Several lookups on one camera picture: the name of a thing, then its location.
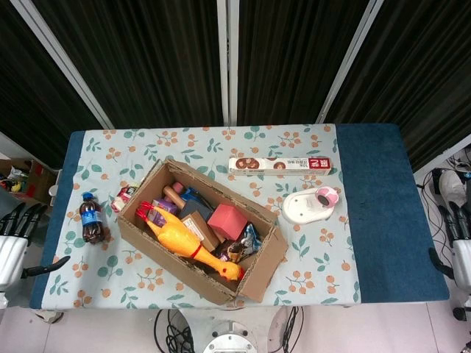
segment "blue tablecloth border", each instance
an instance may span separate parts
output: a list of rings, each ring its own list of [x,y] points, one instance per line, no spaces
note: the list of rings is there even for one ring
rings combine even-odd
[[[54,259],[68,200],[71,197],[72,188],[74,187],[73,178],[79,163],[84,136],[85,131],[73,132],[68,142],[67,154],[65,155],[62,175],[59,181],[59,192],[57,192],[57,198],[52,208],[52,216],[47,229],[46,242],[44,243],[43,258],[41,260],[42,266],[50,265]],[[49,274],[42,274],[36,277],[31,300],[29,301],[29,306],[32,309],[41,308],[48,279]]]
[[[337,143],[362,303],[428,302],[450,294],[395,124],[339,124]]]

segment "bottle label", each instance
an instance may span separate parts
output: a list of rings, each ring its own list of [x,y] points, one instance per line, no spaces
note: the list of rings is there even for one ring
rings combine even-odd
[[[82,214],[82,225],[86,226],[90,223],[102,222],[102,213],[99,211],[85,211]]]

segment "cardboard flap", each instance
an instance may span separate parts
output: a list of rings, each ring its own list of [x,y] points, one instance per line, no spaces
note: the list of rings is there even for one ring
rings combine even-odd
[[[170,170],[176,169],[179,172],[184,172],[188,173],[186,168],[191,168],[188,164],[182,163],[182,162],[177,162],[176,160],[166,160],[168,162]],[[257,213],[260,217],[264,218],[266,221],[269,223],[274,223],[277,220],[277,215],[275,215],[273,212],[268,211],[265,207],[259,205],[258,203],[249,200],[240,194],[236,193],[235,191],[223,186],[222,184],[219,184],[218,182],[210,179],[208,176],[199,173],[197,170],[192,171],[193,174],[197,174],[198,179],[200,179],[202,182],[204,182],[206,185],[210,186],[214,192],[219,193],[223,195],[224,197],[230,199],[231,202],[234,204],[237,204],[239,207],[243,207],[246,210],[251,210],[255,213]]]
[[[288,244],[281,235],[280,229],[272,227],[265,237],[261,249],[258,250],[255,261],[252,262],[238,286],[237,294],[259,303],[262,302],[265,290],[272,280],[272,277],[268,277],[266,274],[275,273],[286,250],[288,250]]]

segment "purple package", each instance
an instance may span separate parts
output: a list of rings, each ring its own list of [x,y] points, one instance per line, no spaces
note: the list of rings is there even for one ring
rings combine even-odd
[[[178,212],[177,205],[162,199],[152,201],[152,206],[158,206],[160,208],[163,208],[165,211],[170,212],[172,215],[176,215]],[[159,227],[165,224],[165,219],[163,219],[162,215],[155,210],[150,210],[147,216],[154,224],[157,224]]]

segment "floral tablecloth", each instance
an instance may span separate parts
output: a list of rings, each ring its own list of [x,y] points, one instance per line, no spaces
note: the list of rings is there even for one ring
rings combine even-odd
[[[233,176],[229,157],[326,156],[329,176]],[[332,124],[87,131],[55,259],[69,262],[49,276],[43,309],[73,307],[215,307],[121,239],[110,203],[120,188],[140,182],[158,159],[187,162],[201,173],[262,204],[280,217],[289,248],[261,304],[237,298],[227,307],[359,303],[360,287],[344,198],[336,128]],[[290,193],[329,185],[341,201],[326,221],[289,224],[280,208]],[[82,193],[98,199],[106,217],[105,242],[82,239]]]

